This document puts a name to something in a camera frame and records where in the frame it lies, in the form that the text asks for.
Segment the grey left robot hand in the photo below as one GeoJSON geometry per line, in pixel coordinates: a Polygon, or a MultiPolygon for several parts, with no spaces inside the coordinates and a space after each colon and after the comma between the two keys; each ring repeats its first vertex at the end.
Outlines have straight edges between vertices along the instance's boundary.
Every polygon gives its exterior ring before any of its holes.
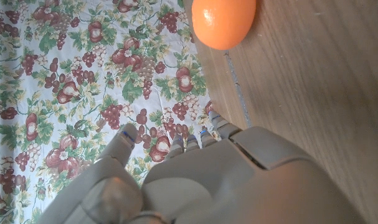
{"type": "Polygon", "coordinates": [[[94,164],[59,192],[39,223],[363,223],[316,161],[261,127],[209,113],[207,131],[175,136],[138,185],[126,171],[137,130],[118,131],[94,164]]]}

